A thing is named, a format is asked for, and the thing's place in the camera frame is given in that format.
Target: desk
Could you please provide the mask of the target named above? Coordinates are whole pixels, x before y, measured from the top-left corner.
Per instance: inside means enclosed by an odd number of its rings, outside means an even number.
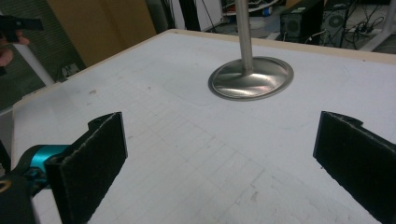
[[[396,57],[253,39],[253,55],[289,63],[294,80],[234,102],[207,81],[240,58],[236,41],[168,31],[26,97],[12,160],[122,111],[129,158],[91,223],[377,223],[312,155],[322,110],[396,142]],[[42,223],[60,223],[50,190],[34,204]]]

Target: wall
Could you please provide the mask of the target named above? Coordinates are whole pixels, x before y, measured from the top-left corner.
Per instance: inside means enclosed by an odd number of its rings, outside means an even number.
[[[145,0],[49,0],[87,66],[156,35]]]

